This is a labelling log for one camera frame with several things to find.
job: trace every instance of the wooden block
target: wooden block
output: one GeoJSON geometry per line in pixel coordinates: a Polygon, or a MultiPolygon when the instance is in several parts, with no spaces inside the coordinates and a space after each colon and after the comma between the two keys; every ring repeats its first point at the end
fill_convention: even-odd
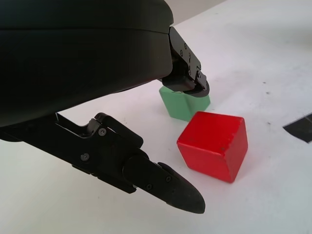
{"type": "Polygon", "coordinates": [[[197,112],[177,145],[189,168],[232,183],[248,148],[245,120],[197,112]]]}
{"type": "Polygon", "coordinates": [[[173,92],[163,86],[159,93],[172,118],[190,121],[197,111],[204,111],[210,104],[209,96],[193,97],[182,92],[173,92]]]}

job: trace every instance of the green cube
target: green cube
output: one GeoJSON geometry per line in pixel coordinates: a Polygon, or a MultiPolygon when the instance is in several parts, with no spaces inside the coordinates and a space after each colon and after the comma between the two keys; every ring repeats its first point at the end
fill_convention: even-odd
{"type": "Polygon", "coordinates": [[[190,121],[197,111],[205,111],[210,104],[209,96],[193,97],[182,92],[174,92],[163,86],[159,93],[172,118],[190,121]]]}

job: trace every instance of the screw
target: screw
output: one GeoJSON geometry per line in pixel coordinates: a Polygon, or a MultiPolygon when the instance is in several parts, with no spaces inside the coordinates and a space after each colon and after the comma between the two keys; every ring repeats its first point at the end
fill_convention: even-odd
{"type": "Polygon", "coordinates": [[[101,128],[99,131],[98,131],[98,134],[102,137],[102,136],[105,136],[106,135],[106,129],[105,128],[101,128]]]}
{"type": "Polygon", "coordinates": [[[152,189],[152,185],[151,184],[146,185],[146,190],[151,190],[151,189],[152,189]]]}
{"type": "Polygon", "coordinates": [[[82,155],[80,156],[80,159],[81,159],[81,161],[83,161],[83,162],[88,161],[88,160],[89,160],[89,158],[90,158],[90,155],[89,155],[89,154],[87,154],[87,153],[82,154],[82,155]]]}
{"type": "Polygon", "coordinates": [[[167,176],[166,181],[169,183],[171,181],[171,176],[167,176]]]}

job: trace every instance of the white surface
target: white surface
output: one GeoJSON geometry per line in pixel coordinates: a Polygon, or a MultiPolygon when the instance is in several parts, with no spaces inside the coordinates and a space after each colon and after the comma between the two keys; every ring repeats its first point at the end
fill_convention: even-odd
{"type": "Polygon", "coordinates": [[[151,160],[201,191],[204,215],[143,191],[128,195],[24,143],[1,141],[0,233],[312,233],[312,144],[282,128],[312,112],[311,8],[310,0],[230,0],[176,27],[209,79],[207,111],[246,120],[249,151],[233,184],[186,167],[176,147],[186,122],[167,115],[160,82],[63,113],[85,124],[106,112],[133,129],[151,160]]]}
{"type": "Polygon", "coordinates": [[[175,24],[181,23],[198,15],[225,0],[165,0],[170,6],[175,19],[175,24]]]}

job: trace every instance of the red cube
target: red cube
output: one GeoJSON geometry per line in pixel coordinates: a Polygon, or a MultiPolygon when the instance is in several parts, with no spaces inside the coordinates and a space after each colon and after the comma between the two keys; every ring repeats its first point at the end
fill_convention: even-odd
{"type": "Polygon", "coordinates": [[[197,112],[177,145],[189,168],[232,183],[248,148],[245,120],[197,112]]]}

